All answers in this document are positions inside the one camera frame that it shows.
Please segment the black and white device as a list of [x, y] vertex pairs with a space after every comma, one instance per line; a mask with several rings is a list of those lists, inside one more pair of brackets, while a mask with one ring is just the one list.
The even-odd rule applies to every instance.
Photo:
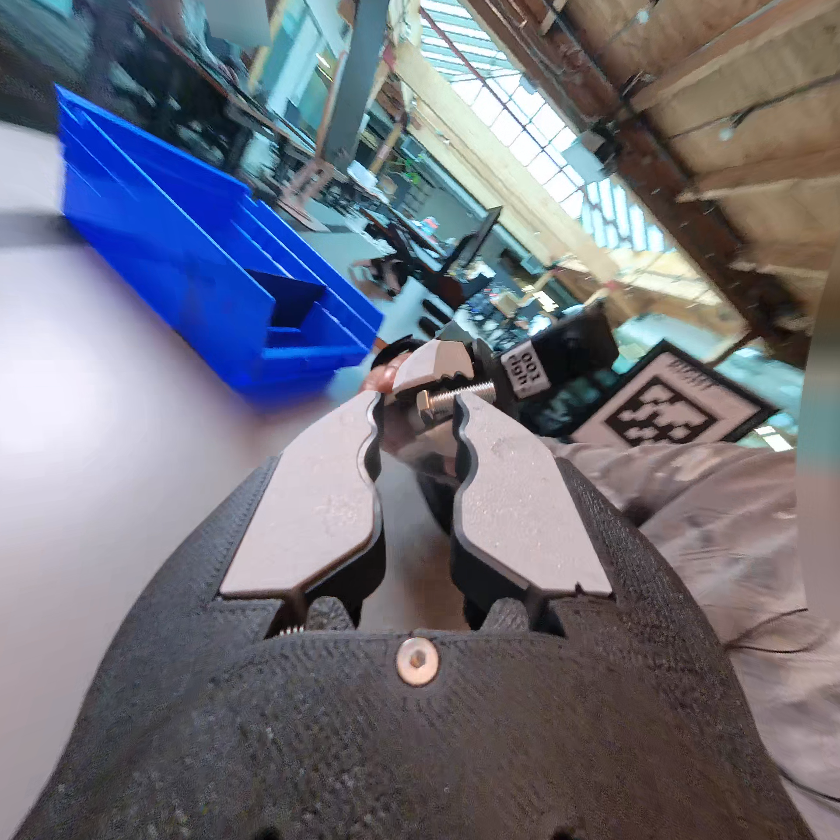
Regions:
[[384, 256], [354, 261], [349, 277], [367, 298], [387, 301], [401, 294], [409, 275], [404, 260]]

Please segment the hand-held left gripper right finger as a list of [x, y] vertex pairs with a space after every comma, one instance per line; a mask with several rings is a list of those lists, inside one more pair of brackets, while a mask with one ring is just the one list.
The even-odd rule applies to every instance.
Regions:
[[610, 599], [613, 586], [549, 447], [470, 393], [455, 399], [453, 433], [450, 573], [466, 602], [488, 614], [514, 600], [535, 627], [561, 597]]

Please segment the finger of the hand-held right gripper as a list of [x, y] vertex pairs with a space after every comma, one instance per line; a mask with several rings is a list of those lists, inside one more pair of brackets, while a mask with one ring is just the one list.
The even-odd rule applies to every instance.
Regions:
[[469, 347], [459, 341], [432, 339], [407, 355], [392, 385], [392, 404], [414, 405], [420, 391], [440, 390], [477, 383]]

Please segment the black computer monitor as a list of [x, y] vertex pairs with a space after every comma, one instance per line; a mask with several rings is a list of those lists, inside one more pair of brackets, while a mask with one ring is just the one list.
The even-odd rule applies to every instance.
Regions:
[[459, 276], [476, 260], [483, 245], [496, 226], [503, 206], [495, 206], [487, 211], [479, 227], [472, 234], [463, 237], [443, 261], [440, 273], [444, 276]]

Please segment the person's right forearm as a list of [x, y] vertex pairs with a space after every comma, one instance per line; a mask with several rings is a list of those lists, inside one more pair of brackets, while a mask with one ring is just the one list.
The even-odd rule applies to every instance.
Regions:
[[563, 444], [541, 437], [553, 457], [566, 460], [616, 509], [640, 506], [657, 512], [698, 481], [735, 458], [735, 444], [646, 444], [622, 449], [600, 444]]

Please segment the framed marker sign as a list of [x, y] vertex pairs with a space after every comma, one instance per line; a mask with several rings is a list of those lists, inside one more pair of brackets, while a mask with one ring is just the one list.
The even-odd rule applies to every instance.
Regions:
[[778, 408], [661, 340], [566, 437], [622, 449], [737, 443]]

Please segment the ceiling projector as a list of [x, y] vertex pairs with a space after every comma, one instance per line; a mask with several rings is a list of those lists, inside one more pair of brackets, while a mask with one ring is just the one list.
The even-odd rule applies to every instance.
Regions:
[[577, 140], [593, 155], [603, 168], [617, 166], [624, 146], [617, 136], [616, 124], [606, 119], [598, 119], [580, 133]]

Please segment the silver hex bolt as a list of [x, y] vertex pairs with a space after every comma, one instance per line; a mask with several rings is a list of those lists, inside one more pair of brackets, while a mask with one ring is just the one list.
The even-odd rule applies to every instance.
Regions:
[[423, 424], [430, 427], [452, 417], [457, 398], [468, 395], [492, 404], [497, 399], [497, 389], [492, 381], [437, 391], [424, 389], [416, 394], [416, 412]]

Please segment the black flat panel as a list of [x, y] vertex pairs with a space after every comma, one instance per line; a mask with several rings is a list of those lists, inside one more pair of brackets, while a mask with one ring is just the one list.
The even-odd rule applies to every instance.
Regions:
[[339, 58], [329, 90], [316, 152], [320, 161], [340, 176], [346, 175], [358, 148], [361, 124], [381, 64], [388, 8], [388, 1], [356, 2], [350, 47]]

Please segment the blue plastic bin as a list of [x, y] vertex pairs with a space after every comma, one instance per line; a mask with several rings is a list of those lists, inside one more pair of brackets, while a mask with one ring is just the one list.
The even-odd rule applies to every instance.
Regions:
[[60, 86], [68, 222], [233, 391], [322, 390], [382, 312], [246, 184]]

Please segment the person's right hand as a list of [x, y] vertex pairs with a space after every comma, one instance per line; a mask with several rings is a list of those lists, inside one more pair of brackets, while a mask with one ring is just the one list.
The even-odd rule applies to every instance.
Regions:
[[389, 395], [393, 391], [396, 375], [403, 364], [403, 357], [398, 356], [387, 364], [371, 368], [360, 386], [360, 392], [375, 392]]

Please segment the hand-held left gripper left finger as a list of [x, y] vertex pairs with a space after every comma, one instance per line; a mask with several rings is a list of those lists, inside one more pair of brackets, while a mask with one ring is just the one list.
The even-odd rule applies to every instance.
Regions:
[[226, 601], [280, 599], [295, 620], [323, 596], [354, 622], [385, 575], [382, 394], [365, 391], [281, 452], [219, 587]]

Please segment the wooden board stand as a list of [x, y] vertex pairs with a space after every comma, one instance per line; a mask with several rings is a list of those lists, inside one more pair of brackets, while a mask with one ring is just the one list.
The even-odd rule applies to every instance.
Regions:
[[272, 208], [291, 216], [313, 233], [327, 233], [327, 226], [309, 213], [308, 204], [331, 183], [335, 174], [332, 164], [320, 156], [312, 157], [281, 187]]

